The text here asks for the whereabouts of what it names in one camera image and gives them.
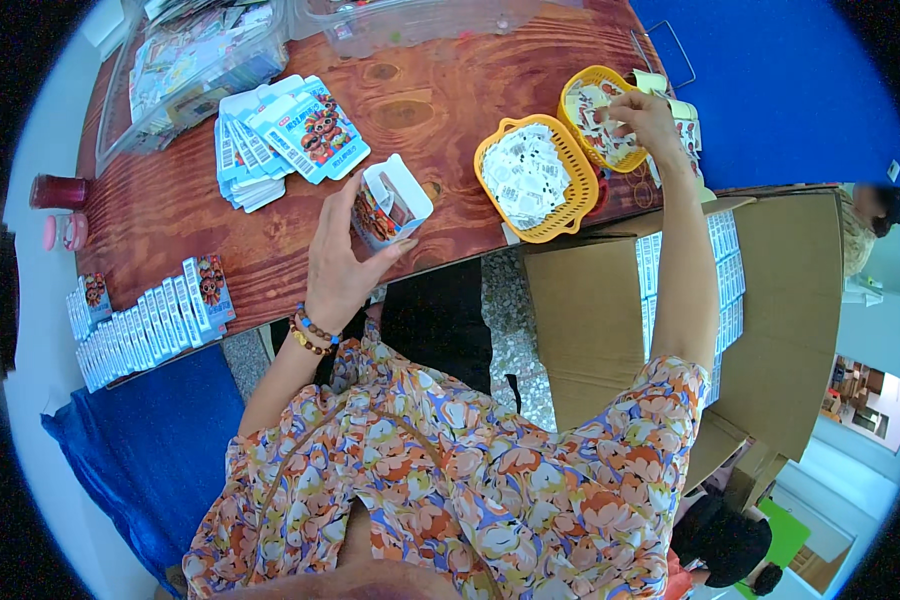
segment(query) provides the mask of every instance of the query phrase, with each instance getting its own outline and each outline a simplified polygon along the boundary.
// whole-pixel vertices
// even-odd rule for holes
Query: bracelet
[[[333,350],[332,346],[319,347],[318,345],[314,345],[313,342],[307,339],[307,336],[303,335],[303,332],[297,328],[297,313],[293,313],[289,316],[289,332],[293,334],[293,337],[296,338],[297,342],[300,342],[300,346],[317,356],[326,356]]]
[[[300,323],[303,324],[303,327],[316,337],[322,338],[323,341],[330,342],[330,344],[333,344],[335,346],[336,344],[340,343],[340,336],[327,333],[323,329],[320,329],[319,327],[314,325],[314,322],[307,317],[307,311],[303,308],[303,302],[299,302],[296,305],[296,314],[300,315]]]

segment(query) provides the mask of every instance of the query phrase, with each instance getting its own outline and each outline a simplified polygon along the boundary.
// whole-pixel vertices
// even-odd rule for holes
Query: flattened cardboard box
[[[723,354],[720,402],[703,412],[687,485],[711,474],[747,435],[800,460],[828,385],[843,287],[834,194],[717,198],[703,209],[734,210],[746,265],[745,323]],[[589,237],[525,246],[560,430],[593,418],[644,364],[635,240],[662,224],[657,211]]]

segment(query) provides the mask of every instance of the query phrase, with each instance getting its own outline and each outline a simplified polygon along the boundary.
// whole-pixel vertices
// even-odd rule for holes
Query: wooden table
[[[420,243],[386,274],[393,281],[507,245],[500,215],[473,172],[477,146],[500,119],[555,115],[564,84],[590,65],[620,73],[646,68],[630,30],[657,72],[660,60],[625,0],[588,0],[591,9],[545,3],[540,15],[506,35],[436,39],[340,59],[323,35],[288,43],[284,75],[315,73],[334,92],[373,149],[364,165],[399,153],[421,184],[437,192],[432,216],[414,234]],[[92,179],[94,143],[109,74],[96,79],[77,160]],[[118,156],[94,181],[85,209],[90,239],[77,253],[81,273],[104,273],[115,310],[181,273],[196,255],[223,258],[237,318],[230,333],[259,327],[293,311],[306,291],[307,247],[324,198],[340,188],[313,186],[292,174],[286,195],[246,214],[220,197],[213,119],[172,141],[167,150]],[[605,206],[584,220],[605,223],[662,206],[646,164],[614,174]],[[355,251],[363,250],[358,241]]]

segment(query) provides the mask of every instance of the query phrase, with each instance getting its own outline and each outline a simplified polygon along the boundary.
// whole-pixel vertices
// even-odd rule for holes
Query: yellow plastic basket
[[[518,229],[504,214],[500,204],[493,197],[493,190],[487,187],[484,181],[484,155],[492,144],[500,141],[504,135],[512,129],[519,129],[531,123],[542,123],[553,132],[552,142],[556,146],[560,162],[570,176],[570,185],[563,192],[566,201],[548,214],[536,227],[530,229]],[[483,186],[483,191],[490,197],[493,206],[500,212],[506,224],[516,233],[517,237],[525,242],[540,244],[549,242],[560,234],[576,234],[580,230],[580,222],[584,216],[597,204],[600,190],[597,187],[597,175],[593,173],[593,167],[587,162],[587,156],[580,146],[573,141],[570,131],[563,123],[548,114],[531,114],[518,121],[503,119],[500,127],[490,137],[484,139],[473,156],[473,169],[477,174],[477,180]]]
[[[560,121],[563,122],[564,125],[567,126],[567,129],[570,130],[570,135],[576,139],[576,143],[579,144],[579,147],[583,149],[586,153],[586,157],[593,164],[599,167],[606,167],[607,169],[612,169],[618,173],[630,173],[638,166],[640,166],[641,162],[647,160],[647,150],[643,148],[637,148],[636,150],[630,152],[623,159],[620,160],[617,164],[611,164],[607,162],[602,154],[599,151],[594,149],[593,146],[584,138],[584,135],[577,128],[577,125],[570,119],[570,115],[567,114],[567,110],[564,107],[567,98],[567,92],[570,91],[570,87],[573,86],[576,82],[582,82],[585,86],[593,85],[599,86],[602,82],[609,81],[613,82],[624,91],[636,90],[636,87],[627,83],[623,77],[620,76],[619,73],[614,71],[612,68],[601,66],[600,64],[594,64],[593,66],[588,66],[576,75],[573,78],[570,78],[567,81],[567,84],[564,85],[563,91],[560,92],[560,105],[556,108],[556,116],[559,117]]]

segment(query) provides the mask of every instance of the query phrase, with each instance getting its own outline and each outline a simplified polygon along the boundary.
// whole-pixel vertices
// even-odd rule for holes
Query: woman
[[[900,187],[869,183],[840,186],[843,276],[863,271],[877,238],[900,224]]]
[[[698,490],[681,499],[670,543],[693,583],[728,588],[744,582],[756,596],[772,592],[783,569],[766,559],[774,539],[767,515],[756,507],[735,512],[723,499]],[[703,566],[690,568],[697,561]]]
[[[707,223],[667,103],[610,116],[664,187],[654,359],[594,418],[550,434],[379,342],[340,345],[403,241],[360,263],[349,222],[361,174],[326,199],[304,311],[247,403],[227,481],[183,558],[192,597],[657,598],[687,450],[708,392],[717,282]],[[454,335],[453,323],[446,334]]]

